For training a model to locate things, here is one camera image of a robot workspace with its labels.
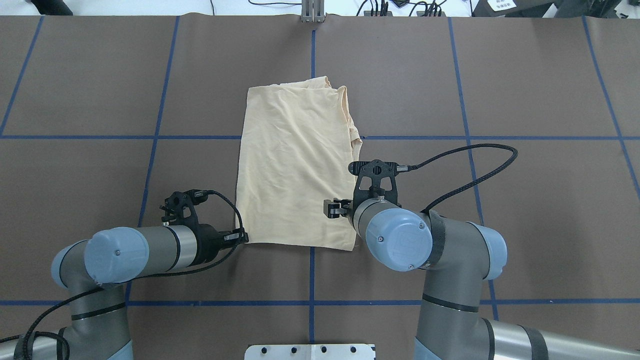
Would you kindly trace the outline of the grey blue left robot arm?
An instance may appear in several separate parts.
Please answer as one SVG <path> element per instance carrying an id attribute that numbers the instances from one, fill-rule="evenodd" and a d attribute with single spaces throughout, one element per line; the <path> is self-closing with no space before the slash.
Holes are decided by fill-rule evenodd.
<path id="1" fill-rule="evenodd" d="M 195 207 L 217 196 L 236 218 L 232 230 L 201 223 Z M 132 360 L 126 287 L 135 280 L 208 271 L 249 241 L 237 206 L 212 189 L 176 191 L 164 200 L 162 224 L 115 227 L 60 250 L 51 264 L 69 293 L 39 315 L 25 333 L 2 338 L 3 360 Z"/>

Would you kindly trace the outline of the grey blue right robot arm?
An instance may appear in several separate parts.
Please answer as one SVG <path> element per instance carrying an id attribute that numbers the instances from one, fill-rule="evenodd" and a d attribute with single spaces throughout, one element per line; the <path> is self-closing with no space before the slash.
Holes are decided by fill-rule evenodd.
<path id="1" fill-rule="evenodd" d="M 398 203 L 396 162 L 354 161 L 350 199 L 327 199 L 323 212 L 344 217 L 380 264 L 426 271 L 414 337 L 416 360 L 637 360 L 638 350 L 514 325 L 480 316 L 485 281 L 502 274 L 505 239 L 493 228 Z"/>

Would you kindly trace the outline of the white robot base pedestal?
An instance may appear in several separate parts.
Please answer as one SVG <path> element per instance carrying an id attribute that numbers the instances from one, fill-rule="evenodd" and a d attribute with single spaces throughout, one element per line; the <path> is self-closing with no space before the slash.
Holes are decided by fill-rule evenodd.
<path id="1" fill-rule="evenodd" d="M 249 346 L 245 360 L 375 360 L 374 344 L 256 344 Z"/>

